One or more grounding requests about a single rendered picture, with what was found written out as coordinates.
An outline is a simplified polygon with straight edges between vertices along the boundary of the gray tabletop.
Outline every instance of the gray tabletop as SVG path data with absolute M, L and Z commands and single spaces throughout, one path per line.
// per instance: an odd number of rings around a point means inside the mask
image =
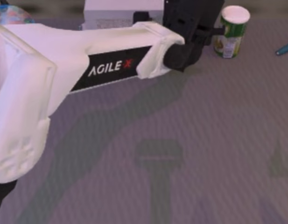
M 237 58 L 68 96 L 0 224 L 288 224 L 287 42 L 251 20 Z

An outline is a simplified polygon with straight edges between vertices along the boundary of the can label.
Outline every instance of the can label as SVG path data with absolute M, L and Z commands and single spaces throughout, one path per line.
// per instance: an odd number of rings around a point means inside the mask
M 246 30 L 246 23 L 234 24 L 220 19 L 220 27 L 225 26 L 225 35 L 214 37 L 214 50 L 223 58 L 234 58 L 240 49 L 240 44 Z

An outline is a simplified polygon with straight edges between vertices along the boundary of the teal marker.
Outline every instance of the teal marker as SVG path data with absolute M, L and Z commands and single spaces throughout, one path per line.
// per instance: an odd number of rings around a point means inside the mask
M 283 55 L 288 52 L 288 44 L 276 51 L 276 55 Z

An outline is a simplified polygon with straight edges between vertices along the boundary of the cardboard box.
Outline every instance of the cardboard box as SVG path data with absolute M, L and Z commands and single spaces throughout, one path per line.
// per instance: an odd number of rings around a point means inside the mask
M 162 23 L 163 0 L 86 0 L 82 29 L 129 27 L 135 11 L 148 11 Z

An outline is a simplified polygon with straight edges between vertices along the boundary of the can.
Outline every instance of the can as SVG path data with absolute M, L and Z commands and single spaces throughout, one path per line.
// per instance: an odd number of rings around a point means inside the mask
M 214 50 L 222 58 L 234 58 L 238 55 L 250 13 L 241 6 L 227 6 L 222 10 L 220 27 L 225 34 L 214 37 Z

